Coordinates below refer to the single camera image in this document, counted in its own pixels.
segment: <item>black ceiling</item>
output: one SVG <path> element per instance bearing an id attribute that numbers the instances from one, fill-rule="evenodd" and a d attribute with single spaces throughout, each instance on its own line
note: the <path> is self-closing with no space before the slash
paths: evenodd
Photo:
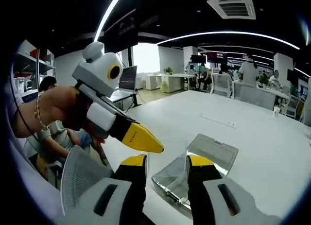
<path id="1" fill-rule="evenodd" d="M 80 50 L 89 44 L 98 28 L 104 11 L 112 0 L 18 0 L 12 8 L 21 22 L 18 29 L 38 48 L 48 48 L 55 56 Z M 310 25 L 308 0 L 252 0 L 256 20 L 222 19 L 207 0 L 120 0 L 103 31 L 127 13 L 135 20 L 138 32 L 157 34 L 168 38 L 212 31 L 243 31 L 270 35 L 290 42 L 301 50 L 283 43 L 247 35 L 202 35 L 163 44 L 166 47 L 183 46 L 244 46 L 281 52 L 294 57 L 303 71 L 311 74 L 310 50 L 306 48 L 303 22 Z M 114 29 L 108 30 L 113 35 Z M 138 41 L 160 42 L 163 39 L 139 37 Z M 236 48 L 234 52 L 248 49 Z M 257 55 L 273 58 L 260 50 Z"/>

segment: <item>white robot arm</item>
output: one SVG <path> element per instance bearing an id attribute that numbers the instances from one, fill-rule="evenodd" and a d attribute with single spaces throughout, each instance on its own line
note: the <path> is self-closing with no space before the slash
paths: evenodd
<path id="1" fill-rule="evenodd" d="M 104 44 L 93 42 L 83 51 L 83 58 L 72 76 L 76 88 L 88 104 L 86 118 L 97 137 L 107 134 L 139 151 L 161 153 L 163 146 L 151 132 L 116 108 L 110 97 L 121 77 L 123 67 L 114 53 L 102 53 Z"/>

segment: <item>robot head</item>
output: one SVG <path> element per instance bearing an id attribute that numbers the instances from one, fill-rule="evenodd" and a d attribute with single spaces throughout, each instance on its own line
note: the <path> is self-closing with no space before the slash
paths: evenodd
<path id="1" fill-rule="evenodd" d="M 102 53 L 103 43 L 93 42 L 82 53 L 81 61 L 72 76 L 98 93 L 110 97 L 122 75 L 123 67 L 117 56 Z"/>

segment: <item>bracelet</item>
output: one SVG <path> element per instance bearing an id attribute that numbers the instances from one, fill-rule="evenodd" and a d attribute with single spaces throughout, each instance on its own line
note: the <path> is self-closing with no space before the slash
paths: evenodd
<path id="1" fill-rule="evenodd" d="M 40 96 L 42 95 L 42 93 L 38 93 L 38 98 L 35 104 L 35 117 L 39 120 L 40 125 L 42 126 L 43 130 L 48 130 L 49 127 L 46 126 L 44 123 L 42 123 L 41 118 L 40 118 L 40 110 L 39 110 L 39 102 L 40 102 Z"/>

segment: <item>ceiling air conditioner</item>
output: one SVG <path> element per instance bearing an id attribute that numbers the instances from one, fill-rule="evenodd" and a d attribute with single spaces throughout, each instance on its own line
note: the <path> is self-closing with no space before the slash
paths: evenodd
<path id="1" fill-rule="evenodd" d="M 207 3 L 223 19 L 256 19 L 252 0 L 208 0 Z"/>

